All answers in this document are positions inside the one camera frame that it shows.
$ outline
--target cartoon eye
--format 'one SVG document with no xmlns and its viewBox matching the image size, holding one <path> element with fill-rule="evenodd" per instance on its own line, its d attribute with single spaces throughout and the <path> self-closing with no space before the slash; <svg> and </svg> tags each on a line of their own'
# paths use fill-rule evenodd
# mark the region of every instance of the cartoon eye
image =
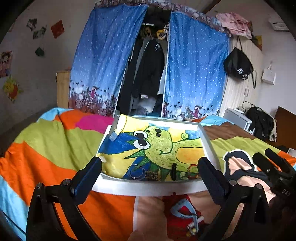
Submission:
<svg viewBox="0 0 296 241">
<path fill-rule="evenodd" d="M 133 135 L 134 135 L 135 137 L 140 138 L 140 139 L 146 139 L 146 138 L 148 137 L 148 134 L 147 134 L 146 132 L 144 132 L 144 131 L 135 131 L 135 132 L 133 133 Z"/>
<path fill-rule="evenodd" d="M 141 149 L 141 150 L 146 150 L 150 147 L 150 144 L 149 142 L 143 140 L 143 139 L 140 139 L 140 140 L 135 140 L 133 142 L 133 145 L 134 147 L 138 148 L 138 149 Z"/>
</svg>

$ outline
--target red paper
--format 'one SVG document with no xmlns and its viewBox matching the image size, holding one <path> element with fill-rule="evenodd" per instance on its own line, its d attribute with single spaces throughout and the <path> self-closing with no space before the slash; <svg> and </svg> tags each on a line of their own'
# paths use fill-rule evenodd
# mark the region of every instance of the red paper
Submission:
<svg viewBox="0 0 296 241">
<path fill-rule="evenodd" d="M 56 39 L 58 36 L 60 36 L 63 32 L 65 32 L 64 30 L 64 26 L 62 21 L 58 21 L 55 25 L 50 27 L 52 29 L 52 34 L 54 35 L 54 38 Z"/>
</svg>

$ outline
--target orange fabric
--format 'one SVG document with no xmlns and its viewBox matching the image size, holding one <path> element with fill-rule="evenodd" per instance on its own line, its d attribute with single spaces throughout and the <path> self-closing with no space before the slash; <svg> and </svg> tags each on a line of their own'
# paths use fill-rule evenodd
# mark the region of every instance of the orange fabric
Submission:
<svg viewBox="0 0 296 241">
<path fill-rule="evenodd" d="M 65 130 L 74 129 L 76 123 L 81 120 L 82 117 L 92 115 L 91 113 L 83 113 L 79 110 L 69 110 L 62 114 L 56 115 L 54 120 L 62 122 Z"/>
<path fill-rule="evenodd" d="M 290 164 L 291 164 L 291 166 L 294 166 L 295 165 L 295 163 L 296 163 L 296 158 L 295 157 L 292 157 L 292 156 L 290 156 L 288 153 L 286 153 L 286 152 L 284 152 L 284 151 L 279 151 L 279 153 L 277 153 L 280 157 L 282 157 L 282 158 L 285 158 L 286 160 L 287 160 L 287 162 L 289 162 Z M 269 159 L 269 161 L 273 164 L 273 165 L 275 165 L 280 171 L 281 171 L 281 169 L 279 168 L 279 166 L 278 165 L 276 165 L 272 160 L 270 160 Z"/>
<path fill-rule="evenodd" d="M 204 117 L 201 117 L 201 118 L 199 118 L 199 119 L 195 119 L 195 120 L 192 120 L 192 122 L 201 122 L 204 118 L 206 118 L 207 117 L 207 115 L 206 116 L 204 116 Z"/>
<path fill-rule="evenodd" d="M 25 142 L 13 143 L 0 159 L 1 176 L 27 205 L 38 182 L 56 185 L 65 178 L 73 178 L 75 173 L 54 165 Z M 133 231 L 134 201 L 135 197 L 91 191 L 79 209 L 102 240 L 126 241 Z M 75 238 L 65 216 L 59 216 L 66 233 Z"/>
<path fill-rule="evenodd" d="M 295 163 L 296 163 L 296 158 L 295 158 L 295 157 L 292 157 L 292 156 L 290 156 L 288 153 L 283 152 L 283 151 L 280 151 L 280 152 L 278 153 L 278 155 L 279 155 L 280 157 L 285 158 L 285 159 L 287 160 L 287 162 L 289 162 L 292 166 L 295 165 Z"/>
</svg>

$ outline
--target clear plastic ring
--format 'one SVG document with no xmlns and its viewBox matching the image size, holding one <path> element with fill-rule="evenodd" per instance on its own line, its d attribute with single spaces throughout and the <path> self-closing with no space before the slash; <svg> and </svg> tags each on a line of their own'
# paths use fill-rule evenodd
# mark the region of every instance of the clear plastic ring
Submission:
<svg viewBox="0 0 296 241">
<path fill-rule="evenodd" d="M 139 175 L 139 176 L 137 176 L 137 177 L 134 177 L 134 176 L 132 176 L 132 174 L 131 174 L 131 171 L 130 171 L 130 167 L 131 166 L 136 166 L 136 167 L 140 167 L 141 169 L 142 169 L 142 173 L 141 173 L 141 175 Z M 127 170 L 126 170 L 126 173 L 127 173 L 127 175 L 130 177 L 130 178 L 132 178 L 132 179 L 134 179 L 134 180 L 142 180 L 142 179 L 144 179 L 145 177 L 146 177 L 146 170 L 143 168 L 143 167 L 141 167 L 140 165 L 138 165 L 138 164 L 132 164 L 132 165 L 130 165 L 128 168 L 127 168 Z"/>
</svg>

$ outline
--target black bag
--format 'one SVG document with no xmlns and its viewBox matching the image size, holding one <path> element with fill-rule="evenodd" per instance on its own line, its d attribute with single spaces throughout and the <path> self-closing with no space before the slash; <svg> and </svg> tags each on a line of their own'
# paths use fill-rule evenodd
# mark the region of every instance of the black bag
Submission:
<svg viewBox="0 0 296 241">
<path fill-rule="evenodd" d="M 256 88 L 256 79 L 254 81 L 253 76 L 253 65 L 249 58 L 244 54 L 242 51 L 242 43 L 237 37 L 241 50 L 239 50 L 237 47 L 235 47 L 232 52 L 227 56 L 227 58 L 224 60 L 223 65 L 226 73 L 230 76 L 246 80 L 248 76 L 252 75 L 253 80 L 253 88 Z"/>
</svg>

